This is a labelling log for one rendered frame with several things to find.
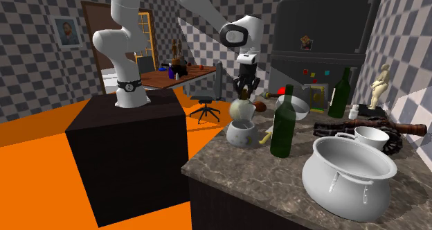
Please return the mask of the small white cup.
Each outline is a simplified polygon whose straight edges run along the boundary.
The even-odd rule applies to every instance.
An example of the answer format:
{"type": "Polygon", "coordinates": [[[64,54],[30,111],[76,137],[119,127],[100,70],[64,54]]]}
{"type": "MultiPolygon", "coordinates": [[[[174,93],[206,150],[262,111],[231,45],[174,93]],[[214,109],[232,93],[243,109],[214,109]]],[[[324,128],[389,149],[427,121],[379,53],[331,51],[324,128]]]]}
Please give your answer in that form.
{"type": "Polygon", "coordinates": [[[359,126],[354,129],[356,141],[370,145],[380,151],[389,140],[389,135],[377,128],[359,126]]]}

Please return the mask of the large green wine bottle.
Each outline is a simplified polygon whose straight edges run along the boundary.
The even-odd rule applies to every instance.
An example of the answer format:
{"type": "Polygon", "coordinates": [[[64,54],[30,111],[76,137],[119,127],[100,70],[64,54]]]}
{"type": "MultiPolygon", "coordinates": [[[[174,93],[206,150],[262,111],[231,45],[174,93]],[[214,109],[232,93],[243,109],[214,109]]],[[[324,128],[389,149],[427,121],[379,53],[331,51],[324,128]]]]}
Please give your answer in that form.
{"type": "Polygon", "coordinates": [[[276,109],[273,120],[270,152],[273,156],[279,158],[288,157],[291,151],[296,123],[296,112],[291,103],[293,89],[293,85],[286,85],[284,100],[276,109]]]}

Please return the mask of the white round flask with cork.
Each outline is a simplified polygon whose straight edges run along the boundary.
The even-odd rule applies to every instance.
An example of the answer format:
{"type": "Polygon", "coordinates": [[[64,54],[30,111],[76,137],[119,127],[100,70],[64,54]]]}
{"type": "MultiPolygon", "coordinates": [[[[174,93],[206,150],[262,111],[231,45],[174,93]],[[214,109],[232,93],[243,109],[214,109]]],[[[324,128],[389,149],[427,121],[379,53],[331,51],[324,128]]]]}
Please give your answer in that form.
{"type": "Polygon", "coordinates": [[[252,120],[255,112],[255,105],[248,99],[247,89],[243,89],[240,93],[240,97],[231,103],[228,112],[234,121],[252,120]]]}

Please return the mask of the large white cooking pot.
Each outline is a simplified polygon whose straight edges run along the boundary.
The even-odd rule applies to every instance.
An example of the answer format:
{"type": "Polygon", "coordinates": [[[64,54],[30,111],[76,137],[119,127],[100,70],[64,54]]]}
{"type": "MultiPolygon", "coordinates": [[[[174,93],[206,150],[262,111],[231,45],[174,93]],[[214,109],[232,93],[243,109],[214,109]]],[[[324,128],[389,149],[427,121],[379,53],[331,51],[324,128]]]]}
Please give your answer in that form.
{"type": "Polygon", "coordinates": [[[370,222],[387,210],[389,179],[396,174],[397,166],[389,156],[337,134],[314,141],[302,181],[309,196],[330,213],[370,222]]]}

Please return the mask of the dark robot stand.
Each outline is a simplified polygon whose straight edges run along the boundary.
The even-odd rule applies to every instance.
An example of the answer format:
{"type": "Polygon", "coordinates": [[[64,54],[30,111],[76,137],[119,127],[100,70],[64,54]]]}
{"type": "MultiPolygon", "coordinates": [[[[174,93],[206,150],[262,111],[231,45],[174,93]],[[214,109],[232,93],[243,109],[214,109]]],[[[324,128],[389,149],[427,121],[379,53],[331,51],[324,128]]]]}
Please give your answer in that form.
{"type": "Polygon", "coordinates": [[[131,109],[94,96],[65,131],[99,227],[190,199],[185,112],[172,89],[147,96],[131,109]]]}

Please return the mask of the beige figure on black base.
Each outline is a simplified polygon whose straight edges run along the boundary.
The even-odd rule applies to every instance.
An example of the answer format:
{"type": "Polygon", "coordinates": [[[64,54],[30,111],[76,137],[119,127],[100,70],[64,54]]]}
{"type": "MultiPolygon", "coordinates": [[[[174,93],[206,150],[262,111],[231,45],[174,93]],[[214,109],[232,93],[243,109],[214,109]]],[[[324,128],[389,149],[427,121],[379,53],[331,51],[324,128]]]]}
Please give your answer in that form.
{"type": "Polygon", "coordinates": [[[384,110],[377,105],[380,95],[382,95],[388,88],[388,83],[390,80],[390,65],[383,64],[381,66],[381,73],[377,79],[371,84],[372,97],[369,105],[360,104],[359,105],[359,115],[360,116],[382,116],[384,117],[384,110]]]}

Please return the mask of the slim green wine bottle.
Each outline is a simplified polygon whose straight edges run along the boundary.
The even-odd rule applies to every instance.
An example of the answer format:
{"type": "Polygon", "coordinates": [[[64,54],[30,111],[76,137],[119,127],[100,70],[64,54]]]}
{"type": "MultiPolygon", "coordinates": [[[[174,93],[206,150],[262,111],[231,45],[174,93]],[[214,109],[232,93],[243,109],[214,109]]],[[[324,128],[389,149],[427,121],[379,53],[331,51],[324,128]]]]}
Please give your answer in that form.
{"type": "Polygon", "coordinates": [[[342,79],[335,85],[332,92],[332,99],[328,110],[328,116],[342,118],[350,94],[350,83],[348,81],[350,67],[344,69],[342,79]]]}

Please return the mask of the grey office chair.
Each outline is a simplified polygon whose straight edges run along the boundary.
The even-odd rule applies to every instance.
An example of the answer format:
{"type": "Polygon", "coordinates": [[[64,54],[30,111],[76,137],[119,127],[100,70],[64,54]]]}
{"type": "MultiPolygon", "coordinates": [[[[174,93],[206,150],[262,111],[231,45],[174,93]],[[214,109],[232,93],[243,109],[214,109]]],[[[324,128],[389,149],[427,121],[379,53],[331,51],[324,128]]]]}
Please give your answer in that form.
{"type": "Polygon", "coordinates": [[[217,119],[217,121],[220,122],[219,117],[214,113],[214,112],[220,113],[220,111],[218,109],[209,107],[208,104],[211,104],[213,101],[219,101],[222,97],[222,70],[223,70],[223,64],[219,61],[216,64],[215,80],[213,83],[213,88],[206,89],[206,90],[198,90],[190,98],[191,100],[197,100],[199,104],[204,104],[203,107],[189,114],[189,116],[192,116],[197,112],[201,112],[198,123],[200,123],[202,117],[207,116],[208,113],[212,114],[217,119]]]}

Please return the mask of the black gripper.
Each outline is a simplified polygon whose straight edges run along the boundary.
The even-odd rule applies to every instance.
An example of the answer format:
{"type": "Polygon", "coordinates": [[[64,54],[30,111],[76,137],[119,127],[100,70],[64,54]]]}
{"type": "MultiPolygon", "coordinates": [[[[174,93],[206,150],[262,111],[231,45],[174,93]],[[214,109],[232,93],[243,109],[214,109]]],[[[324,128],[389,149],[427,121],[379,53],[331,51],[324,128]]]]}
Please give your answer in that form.
{"type": "Polygon", "coordinates": [[[241,94],[244,88],[244,83],[249,84],[249,95],[255,91],[260,83],[260,78],[256,77],[257,64],[240,64],[239,77],[233,78],[233,88],[241,94]]]}

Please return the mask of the brown door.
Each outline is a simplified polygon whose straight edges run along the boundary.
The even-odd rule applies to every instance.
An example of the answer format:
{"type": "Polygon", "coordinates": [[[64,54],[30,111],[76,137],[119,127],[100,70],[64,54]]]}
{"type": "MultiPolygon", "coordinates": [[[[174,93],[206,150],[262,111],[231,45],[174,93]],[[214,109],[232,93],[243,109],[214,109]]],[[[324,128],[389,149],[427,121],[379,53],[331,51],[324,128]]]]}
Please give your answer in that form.
{"type": "MultiPolygon", "coordinates": [[[[111,18],[111,6],[106,3],[96,3],[96,2],[90,2],[90,1],[81,1],[83,13],[84,13],[84,19],[86,22],[86,26],[88,29],[88,35],[90,41],[92,41],[93,34],[98,30],[103,29],[119,29],[120,25],[117,24],[112,18],[111,18]]],[[[152,13],[153,21],[154,21],[154,14],[151,10],[147,9],[139,9],[139,12],[146,12],[150,11],[152,13]]],[[[98,77],[102,89],[102,93],[106,94],[106,86],[104,84],[103,76],[102,76],[102,70],[113,68],[113,64],[111,61],[104,56],[102,53],[100,53],[95,46],[93,45],[93,42],[91,42],[91,48],[93,51],[96,68],[98,72],[98,77]]]]}

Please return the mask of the white bowl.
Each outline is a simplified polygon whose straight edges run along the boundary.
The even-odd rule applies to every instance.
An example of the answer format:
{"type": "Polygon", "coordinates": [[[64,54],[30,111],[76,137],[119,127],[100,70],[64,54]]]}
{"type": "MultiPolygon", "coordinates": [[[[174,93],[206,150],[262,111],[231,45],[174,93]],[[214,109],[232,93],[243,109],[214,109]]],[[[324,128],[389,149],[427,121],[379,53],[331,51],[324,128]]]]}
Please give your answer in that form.
{"type": "Polygon", "coordinates": [[[310,111],[309,105],[296,96],[291,97],[291,104],[296,112],[296,120],[303,120],[310,111]]]}

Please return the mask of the dark grey refrigerator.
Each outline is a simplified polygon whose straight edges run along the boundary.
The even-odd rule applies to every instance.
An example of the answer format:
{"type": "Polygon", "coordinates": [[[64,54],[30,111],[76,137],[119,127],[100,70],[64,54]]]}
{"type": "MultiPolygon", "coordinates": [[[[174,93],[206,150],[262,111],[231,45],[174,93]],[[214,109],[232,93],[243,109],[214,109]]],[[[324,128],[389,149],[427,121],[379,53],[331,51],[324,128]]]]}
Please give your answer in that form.
{"type": "Polygon", "coordinates": [[[286,84],[327,84],[332,90],[346,67],[355,88],[366,60],[381,0],[281,0],[271,52],[268,90],[286,84]]]}

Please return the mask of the framed portrait wall picture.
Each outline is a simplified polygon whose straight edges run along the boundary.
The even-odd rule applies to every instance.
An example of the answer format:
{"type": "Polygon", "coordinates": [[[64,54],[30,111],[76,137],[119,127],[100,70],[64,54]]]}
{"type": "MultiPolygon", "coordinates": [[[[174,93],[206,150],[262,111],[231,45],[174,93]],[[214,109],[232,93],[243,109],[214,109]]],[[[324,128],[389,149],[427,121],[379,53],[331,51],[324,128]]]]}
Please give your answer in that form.
{"type": "Polygon", "coordinates": [[[80,29],[75,17],[51,15],[50,21],[59,48],[79,48],[82,46],[80,29]]]}

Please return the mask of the brown wooden desk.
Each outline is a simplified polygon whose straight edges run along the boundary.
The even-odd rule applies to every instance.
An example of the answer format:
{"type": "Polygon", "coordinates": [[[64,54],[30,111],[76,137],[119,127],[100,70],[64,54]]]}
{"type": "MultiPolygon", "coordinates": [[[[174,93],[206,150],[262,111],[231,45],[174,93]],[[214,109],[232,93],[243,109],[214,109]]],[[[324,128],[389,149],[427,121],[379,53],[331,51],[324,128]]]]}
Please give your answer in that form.
{"type": "Polygon", "coordinates": [[[201,65],[181,66],[182,75],[179,78],[169,78],[168,71],[151,71],[141,74],[141,83],[146,89],[175,89],[185,87],[190,91],[191,84],[198,80],[214,78],[216,74],[215,67],[201,65]]]}

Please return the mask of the yellow open shelf frame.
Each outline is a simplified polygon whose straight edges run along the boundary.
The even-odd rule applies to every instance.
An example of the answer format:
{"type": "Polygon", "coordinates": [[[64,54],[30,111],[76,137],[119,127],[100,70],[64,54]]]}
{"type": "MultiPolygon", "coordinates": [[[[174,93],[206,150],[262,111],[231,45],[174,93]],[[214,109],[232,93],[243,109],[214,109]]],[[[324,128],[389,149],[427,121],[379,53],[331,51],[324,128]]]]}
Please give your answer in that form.
{"type": "Polygon", "coordinates": [[[146,12],[139,12],[138,13],[138,25],[140,26],[142,32],[147,36],[147,41],[149,44],[143,51],[139,51],[138,53],[135,53],[135,61],[138,62],[138,58],[141,58],[143,56],[149,56],[152,54],[152,59],[154,63],[154,69],[158,69],[158,56],[156,51],[156,42],[155,42],[155,35],[154,35],[154,22],[152,13],[150,11],[146,12]]]}

